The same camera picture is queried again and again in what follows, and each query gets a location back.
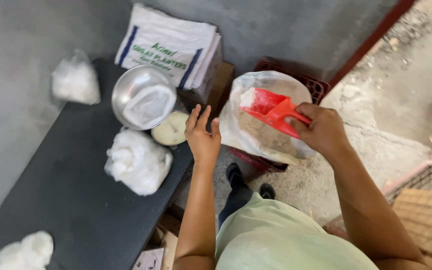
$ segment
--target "black shoe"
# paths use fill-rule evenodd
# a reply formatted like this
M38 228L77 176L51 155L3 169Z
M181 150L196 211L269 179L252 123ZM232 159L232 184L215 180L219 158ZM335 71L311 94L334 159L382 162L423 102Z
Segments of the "black shoe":
M241 173L241 170L236 163L232 163L227 167L226 178L233 189L244 185L243 173Z
M264 183L261 185L259 189L259 195L261 195L261 198L263 199L276 199L276 192L274 188L268 183Z

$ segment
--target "red doorframe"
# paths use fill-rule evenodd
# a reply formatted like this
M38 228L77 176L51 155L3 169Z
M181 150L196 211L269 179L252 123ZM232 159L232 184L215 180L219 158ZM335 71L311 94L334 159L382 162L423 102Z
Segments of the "red doorframe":
M386 17L378 25L378 28L369 36L369 38L357 49L351 56L346 64L344 64L338 72L329 80L329 85L334 87L343 79L348 72L363 58L366 53L382 38L386 32L404 15L415 3L416 0L400 0L391 11L388 12Z

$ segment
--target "hand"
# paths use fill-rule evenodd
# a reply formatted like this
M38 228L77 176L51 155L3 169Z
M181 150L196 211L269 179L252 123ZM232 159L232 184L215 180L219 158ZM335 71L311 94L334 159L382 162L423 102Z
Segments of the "hand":
M201 111L201 105L196 105L186 120L186 131L184 136L188 140L194 157L194 164L202 166L216 165L219 148L221 147L221 133L219 133L219 118L214 118L211 122L211 133L206 131L206 124L211 113L211 106L208 106L201 117L198 115Z
M346 137L343 121L334 109L303 102L295 111L312 120L307 127L299 120L291 119L290 123L299 134L299 138L328 161L337 159L348 150L354 151Z

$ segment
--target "dark gray table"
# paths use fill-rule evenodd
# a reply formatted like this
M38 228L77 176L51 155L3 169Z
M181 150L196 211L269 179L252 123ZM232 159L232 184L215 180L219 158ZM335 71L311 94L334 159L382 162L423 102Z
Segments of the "dark gray table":
M67 103L0 207L0 249L39 230L54 239L48 270L128 270L191 176L188 144L158 191L137 196L104 172L121 124L111 93L125 71L97 59L101 103Z

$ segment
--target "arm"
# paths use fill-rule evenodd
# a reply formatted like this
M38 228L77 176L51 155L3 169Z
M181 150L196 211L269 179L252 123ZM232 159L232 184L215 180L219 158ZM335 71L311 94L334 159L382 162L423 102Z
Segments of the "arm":
M309 127L292 120L301 140L333 167L350 241L382 270L427 269L421 252L350 145L338 113L309 103L296 111L313 120Z
M198 104L186 121L184 132L194 156L194 167L176 246L175 270L214 270L216 267L213 170L221 146L221 134L218 118L211 122L212 134L206 131L211 106L206 108L198 120L200 111L201 106Z

